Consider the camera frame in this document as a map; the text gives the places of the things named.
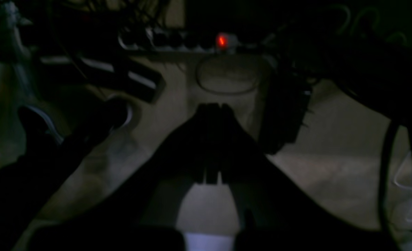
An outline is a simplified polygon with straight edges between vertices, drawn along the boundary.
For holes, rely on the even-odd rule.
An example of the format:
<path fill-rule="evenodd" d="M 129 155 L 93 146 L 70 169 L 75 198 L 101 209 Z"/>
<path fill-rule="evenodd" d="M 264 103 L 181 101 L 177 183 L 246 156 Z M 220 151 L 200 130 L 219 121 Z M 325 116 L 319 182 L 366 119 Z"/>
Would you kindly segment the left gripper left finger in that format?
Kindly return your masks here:
<path fill-rule="evenodd" d="M 178 199 L 168 198 L 163 213 L 176 218 L 182 199 L 194 182 L 204 178 L 199 163 L 214 104 L 201 104 L 195 114 L 170 133 L 155 153 L 115 192 L 86 213 L 63 224 L 37 230 L 30 251 L 185 251 L 182 233 L 173 227 L 140 224 L 158 185 L 169 177 L 182 176 L 175 189 Z"/>

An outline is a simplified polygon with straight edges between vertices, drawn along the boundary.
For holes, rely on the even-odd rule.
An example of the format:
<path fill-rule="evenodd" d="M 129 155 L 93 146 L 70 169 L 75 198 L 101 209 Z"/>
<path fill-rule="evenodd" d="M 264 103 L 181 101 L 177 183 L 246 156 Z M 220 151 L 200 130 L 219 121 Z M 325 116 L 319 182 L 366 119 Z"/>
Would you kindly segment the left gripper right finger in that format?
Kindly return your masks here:
<path fill-rule="evenodd" d="M 243 229 L 235 251 L 397 251 L 383 231 L 363 230 L 330 214 L 303 192 L 258 148 L 224 104 L 222 170 L 238 208 Z"/>

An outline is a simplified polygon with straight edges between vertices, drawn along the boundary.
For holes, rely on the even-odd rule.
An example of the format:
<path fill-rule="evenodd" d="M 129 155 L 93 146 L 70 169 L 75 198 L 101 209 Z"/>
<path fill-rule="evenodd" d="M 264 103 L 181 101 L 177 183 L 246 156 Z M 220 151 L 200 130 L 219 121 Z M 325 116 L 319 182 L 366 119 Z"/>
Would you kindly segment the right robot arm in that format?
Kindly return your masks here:
<path fill-rule="evenodd" d="M 280 68 L 412 131 L 412 0 L 277 0 Z"/>

